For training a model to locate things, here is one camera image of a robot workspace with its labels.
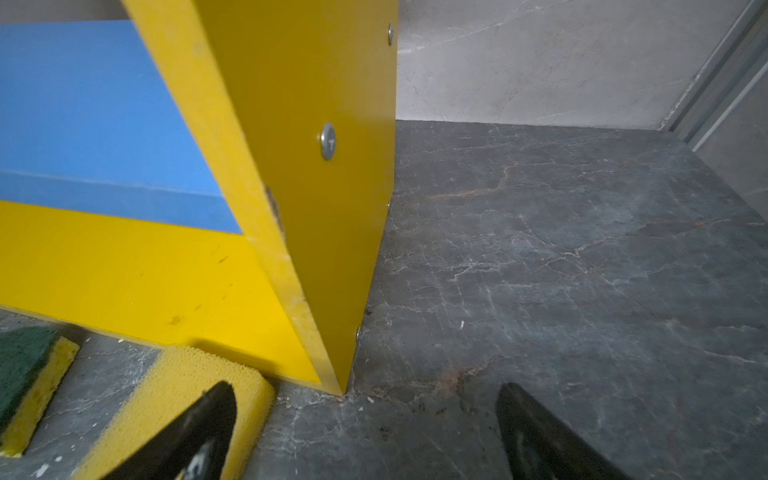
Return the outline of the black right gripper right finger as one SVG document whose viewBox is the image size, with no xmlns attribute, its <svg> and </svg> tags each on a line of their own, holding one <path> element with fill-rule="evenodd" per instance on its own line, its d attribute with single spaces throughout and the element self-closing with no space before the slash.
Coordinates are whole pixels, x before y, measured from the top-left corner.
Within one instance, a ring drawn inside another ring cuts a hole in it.
<svg viewBox="0 0 768 480">
<path fill-rule="evenodd" d="M 629 477 L 516 383 L 501 386 L 495 412 L 515 479 Z"/>
</svg>

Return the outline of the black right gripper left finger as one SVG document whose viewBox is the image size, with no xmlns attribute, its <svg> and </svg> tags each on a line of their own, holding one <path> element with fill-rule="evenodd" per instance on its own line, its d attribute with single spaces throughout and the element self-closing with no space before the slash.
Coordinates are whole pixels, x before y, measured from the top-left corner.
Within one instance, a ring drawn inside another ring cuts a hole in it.
<svg viewBox="0 0 768 480">
<path fill-rule="evenodd" d="M 233 386 L 220 381 L 107 479 L 220 479 L 237 419 Z"/>
</svg>

